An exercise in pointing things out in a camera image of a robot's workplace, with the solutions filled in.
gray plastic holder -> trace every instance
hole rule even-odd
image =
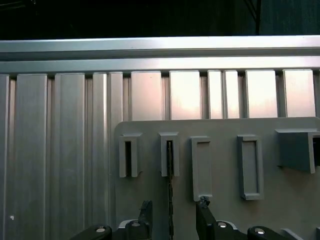
[[[179,176],[179,138],[178,132],[160,132],[161,138],[161,176],[168,176],[167,142],[172,141],[173,146],[173,175]]]
[[[240,196],[245,200],[264,199],[264,169],[261,137],[237,136]]]
[[[320,131],[316,129],[277,129],[280,146],[280,166],[314,174],[319,148]]]
[[[191,150],[193,200],[198,202],[201,196],[212,197],[211,138],[208,136],[192,136]]]
[[[136,178],[140,171],[139,137],[141,133],[125,134],[119,137],[119,176]]]

corrugated metal panel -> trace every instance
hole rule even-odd
[[[121,196],[115,194],[114,130],[122,121],[266,118],[276,117],[283,106],[284,117],[315,115],[319,71],[313,76],[303,68],[319,68],[318,56],[231,52],[224,57],[0,62],[0,72],[21,74],[17,80],[14,74],[0,76],[3,238],[60,240],[94,223],[116,228],[122,211]],[[288,66],[297,69],[288,71]],[[114,68],[124,73],[107,72]],[[103,72],[93,74],[96,70]],[[277,70],[285,71],[279,75]]]

black clamp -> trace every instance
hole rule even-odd
[[[208,208],[209,204],[209,199],[205,196],[196,204],[195,222],[199,240],[289,240],[264,226],[250,227],[247,234],[244,234],[229,222],[216,221]]]
[[[144,201],[137,220],[124,221],[124,226],[114,232],[107,225],[94,225],[70,240],[151,240],[152,217],[152,201]]]

dark background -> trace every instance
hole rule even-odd
[[[35,1],[0,0],[0,40],[256,34],[244,0]],[[260,34],[320,34],[320,0],[262,0]]]

chain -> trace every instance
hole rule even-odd
[[[169,200],[169,240],[174,239],[174,206],[172,202],[173,188],[172,188],[172,178],[173,178],[173,146],[172,141],[167,142],[167,174],[168,174],[168,200]]]

